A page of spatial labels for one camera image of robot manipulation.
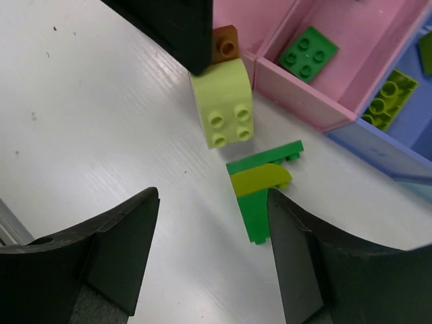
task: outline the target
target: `lego brick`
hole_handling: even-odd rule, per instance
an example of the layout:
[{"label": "lego brick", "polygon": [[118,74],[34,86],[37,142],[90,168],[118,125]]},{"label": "lego brick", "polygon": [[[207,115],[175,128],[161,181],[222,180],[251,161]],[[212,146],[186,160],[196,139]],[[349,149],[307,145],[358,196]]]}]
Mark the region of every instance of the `lego brick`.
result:
[{"label": "lego brick", "polygon": [[270,237],[267,218],[268,191],[264,189],[237,198],[249,240],[255,244],[265,243],[265,240]]},{"label": "lego brick", "polygon": [[304,151],[301,140],[285,144],[268,151],[264,151],[244,159],[232,161],[227,163],[228,174],[250,169],[252,167],[258,167],[266,163],[278,163],[280,164],[283,159],[292,161],[300,157],[300,152]]},{"label": "lego brick", "polygon": [[395,66],[399,71],[415,79],[418,86],[404,108],[399,112],[397,118],[385,131],[386,134],[398,142],[411,147],[423,156],[428,155],[425,152],[428,149],[432,152],[432,146],[427,145],[421,148],[420,143],[417,143],[421,138],[424,138],[432,121],[432,109],[427,104],[432,102],[432,78],[423,73],[417,44],[428,33],[431,26],[432,16],[429,17],[422,28],[419,28],[412,42],[408,44],[407,51]]},{"label": "lego brick", "polygon": [[282,54],[278,63],[309,83],[337,51],[336,45],[311,26]]},{"label": "lego brick", "polygon": [[237,172],[232,174],[230,178],[237,197],[272,187],[286,188],[292,180],[287,170],[274,163]]},{"label": "lego brick", "polygon": [[417,81],[399,70],[394,70],[372,100],[362,118],[376,128],[386,131],[417,85]]},{"label": "lego brick", "polygon": [[238,59],[238,36],[236,27],[229,25],[213,30],[213,42],[211,47],[211,63],[221,63]]},{"label": "lego brick", "polygon": [[418,41],[418,50],[423,67],[423,72],[429,76],[432,74],[432,32],[424,35]]},{"label": "lego brick", "polygon": [[241,59],[213,64],[190,75],[207,146],[220,148],[253,137],[252,90]]}]

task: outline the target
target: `white surface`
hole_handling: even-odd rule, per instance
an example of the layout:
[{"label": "white surface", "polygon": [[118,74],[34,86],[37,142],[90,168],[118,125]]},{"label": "white surface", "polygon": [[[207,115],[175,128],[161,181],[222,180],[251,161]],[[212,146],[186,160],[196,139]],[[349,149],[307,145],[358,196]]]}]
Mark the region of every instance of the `white surface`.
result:
[{"label": "white surface", "polygon": [[186,71],[98,0],[2,1],[0,29],[0,197],[30,233],[159,189],[130,323],[284,323],[271,246],[248,243],[225,163],[294,140],[286,194],[305,209],[381,244],[432,241],[427,203],[258,96],[254,142],[209,151]]}]

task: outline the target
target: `green lego plate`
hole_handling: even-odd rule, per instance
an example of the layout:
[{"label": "green lego plate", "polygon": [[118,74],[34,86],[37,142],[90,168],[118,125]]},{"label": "green lego plate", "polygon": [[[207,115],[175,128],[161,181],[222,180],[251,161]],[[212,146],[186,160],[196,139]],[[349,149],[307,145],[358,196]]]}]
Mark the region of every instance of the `green lego plate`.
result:
[{"label": "green lego plate", "polygon": [[304,151],[301,140],[285,144],[268,151],[264,151],[244,159],[227,163],[228,174],[232,175],[251,167],[258,167],[266,163],[281,164],[283,159],[295,160],[300,157],[300,152]]},{"label": "green lego plate", "polygon": [[255,244],[263,244],[270,237],[267,217],[268,192],[268,189],[263,189],[237,198],[249,241]]},{"label": "green lego plate", "polygon": [[372,100],[362,119],[386,131],[399,114],[418,82],[399,70],[394,70]]},{"label": "green lego plate", "polygon": [[279,65],[309,83],[336,54],[339,47],[312,26],[279,58]]}]

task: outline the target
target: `pink storage bin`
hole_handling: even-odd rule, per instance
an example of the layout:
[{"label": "pink storage bin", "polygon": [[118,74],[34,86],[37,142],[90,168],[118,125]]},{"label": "pink storage bin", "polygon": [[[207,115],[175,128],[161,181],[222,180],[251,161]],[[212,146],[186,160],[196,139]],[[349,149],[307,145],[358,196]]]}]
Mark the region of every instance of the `pink storage bin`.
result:
[{"label": "pink storage bin", "polygon": [[[260,2],[261,10],[273,10],[270,1]],[[430,0],[296,0],[283,21],[275,23],[271,38],[260,38],[263,42],[254,56],[254,89],[322,132],[353,122],[431,5]],[[274,9],[275,21],[281,10]],[[242,39],[247,28],[244,22],[239,26]],[[339,51],[306,84],[275,62],[309,26]]]},{"label": "pink storage bin", "polygon": [[272,39],[297,0],[213,0],[213,28],[234,25],[253,84],[258,52]]}]

